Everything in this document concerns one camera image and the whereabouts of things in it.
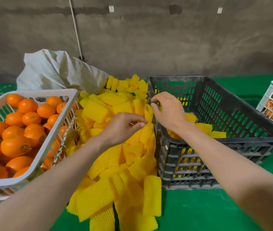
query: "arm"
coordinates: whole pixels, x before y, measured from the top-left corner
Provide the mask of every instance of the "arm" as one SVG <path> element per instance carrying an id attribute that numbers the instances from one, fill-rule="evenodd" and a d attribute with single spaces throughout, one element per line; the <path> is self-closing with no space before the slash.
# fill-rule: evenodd
<path id="1" fill-rule="evenodd" d="M 139 123 L 129 127 L 135 121 Z M 101 134 L 3 201 L 0 230 L 49 230 L 98 156 L 126 141 L 145 123 L 137 114 L 117 114 Z"/>
<path id="2" fill-rule="evenodd" d="M 226 193 L 264 230 L 273 231 L 273 174 L 222 143 L 210 138 L 186 120 L 181 102 L 162 92 L 152 98 L 156 119 L 181 136 L 200 156 Z"/>

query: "green cloth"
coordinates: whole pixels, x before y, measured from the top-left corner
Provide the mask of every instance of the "green cloth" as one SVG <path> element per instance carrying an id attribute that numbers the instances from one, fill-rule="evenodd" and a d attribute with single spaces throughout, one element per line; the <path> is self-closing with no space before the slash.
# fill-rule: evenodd
<path id="1" fill-rule="evenodd" d="M 256 107 L 270 81 L 273 80 L 273 75 L 226 77 L 215 78 L 215 80 L 230 92 Z M 2 91 L 8 92 L 13 88 L 15 88 L 13 85 L 0 85 L 0 93 Z M 273 154 L 265 160 L 262 167 L 273 173 Z M 162 191 L 162 213 L 163 215 L 157 218 L 160 231 L 261 230 L 221 189 Z M 77 216 L 64 210 L 51 231 L 64 230 L 89 230 L 89 220 L 79 223 Z"/>

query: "forearm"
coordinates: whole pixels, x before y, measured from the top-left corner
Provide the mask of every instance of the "forearm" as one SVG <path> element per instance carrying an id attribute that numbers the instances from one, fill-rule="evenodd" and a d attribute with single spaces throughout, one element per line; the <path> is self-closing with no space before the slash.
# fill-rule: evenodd
<path id="1" fill-rule="evenodd" d="M 3 201 L 0 230 L 49 230 L 92 163 L 105 150 L 99 136 L 93 137 L 73 155 Z"/>
<path id="2" fill-rule="evenodd" d="M 198 153 L 226 193 L 265 230 L 273 230 L 273 174 L 187 122 L 178 134 Z"/>

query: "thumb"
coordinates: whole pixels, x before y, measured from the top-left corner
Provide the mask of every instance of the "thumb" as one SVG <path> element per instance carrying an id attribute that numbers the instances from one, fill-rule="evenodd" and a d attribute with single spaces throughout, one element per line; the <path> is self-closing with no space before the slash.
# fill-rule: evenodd
<path id="1" fill-rule="evenodd" d="M 138 122 L 137 124 L 135 124 L 134 126 L 129 128 L 129 135 L 132 136 L 135 134 L 135 132 L 139 131 L 140 129 L 142 129 L 145 126 L 144 122 Z"/>
<path id="2" fill-rule="evenodd" d="M 154 102 L 152 102 L 150 106 L 152 107 L 152 111 L 154 112 L 155 117 L 159 119 L 159 117 L 161 116 L 159 107 Z"/>

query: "concrete wall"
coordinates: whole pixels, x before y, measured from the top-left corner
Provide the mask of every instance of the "concrete wall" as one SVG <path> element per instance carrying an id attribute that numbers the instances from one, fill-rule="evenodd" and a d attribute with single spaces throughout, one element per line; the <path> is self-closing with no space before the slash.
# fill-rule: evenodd
<path id="1" fill-rule="evenodd" d="M 273 0 L 73 2 L 85 58 L 114 76 L 273 74 Z M 0 82 L 42 48 L 78 57 L 69 1 L 0 0 Z"/>

